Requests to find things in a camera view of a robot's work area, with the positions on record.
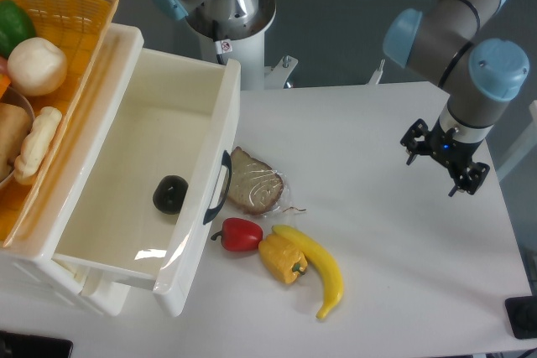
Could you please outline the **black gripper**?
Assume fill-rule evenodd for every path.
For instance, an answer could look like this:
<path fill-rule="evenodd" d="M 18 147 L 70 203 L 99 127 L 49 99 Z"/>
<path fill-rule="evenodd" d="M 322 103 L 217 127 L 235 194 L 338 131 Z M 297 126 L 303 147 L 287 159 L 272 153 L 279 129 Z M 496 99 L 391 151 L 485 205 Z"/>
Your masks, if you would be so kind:
<path fill-rule="evenodd" d="M 474 195 L 483 185 L 490 166 L 473 162 L 479 142 L 462 143 L 441 128 L 437 121 L 430 131 L 423 119 L 416 120 L 403 135 L 400 144 L 408 154 L 406 164 L 411 165 L 417 156 L 432 158 L 448 169 L 454 185 L 449 196 L 456 192 Z"/>

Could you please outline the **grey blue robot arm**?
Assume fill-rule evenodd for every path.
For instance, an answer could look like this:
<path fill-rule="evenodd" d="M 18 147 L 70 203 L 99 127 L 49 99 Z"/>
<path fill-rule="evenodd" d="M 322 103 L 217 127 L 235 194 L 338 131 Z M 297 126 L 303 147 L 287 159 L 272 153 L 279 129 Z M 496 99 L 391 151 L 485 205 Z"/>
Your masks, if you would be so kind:
<path fill-rule="evenodd" d="M 433 158 L 453 180 L 455 191 L 474 194 L 489 167 L 473 154 L 529 73 L 529 59 L 516 44 L 473 37 L 507 0 L 435 0 L 422 13 L 404 10 L 390 25 L 383 52 L 421 75 L 449 98 L 435 125 L 414 123 L 401 143 L 410 158 Z M 196 33 L 204 60 L 236 60 L 245 90 L 283 87 L 295 60 L 264 63 L 264 34 L 274 21 L 274 0 L 153 0 L 168 18 L 185 20 Z"/>

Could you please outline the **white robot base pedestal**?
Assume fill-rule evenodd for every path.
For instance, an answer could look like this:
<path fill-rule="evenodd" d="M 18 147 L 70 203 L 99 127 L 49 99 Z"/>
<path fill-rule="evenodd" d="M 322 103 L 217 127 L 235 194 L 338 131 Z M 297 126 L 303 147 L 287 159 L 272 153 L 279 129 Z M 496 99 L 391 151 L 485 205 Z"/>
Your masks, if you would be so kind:
<path fill-rule="evenodd" d="M 242 89 L 289 89 L 298 60 L 285 55 L 274 66 L 265 64 L 265 34 L 275 16 L 275 0 L 208 0 L 186 22 L 197 36 L 203 60 L 240 63 Z"/>

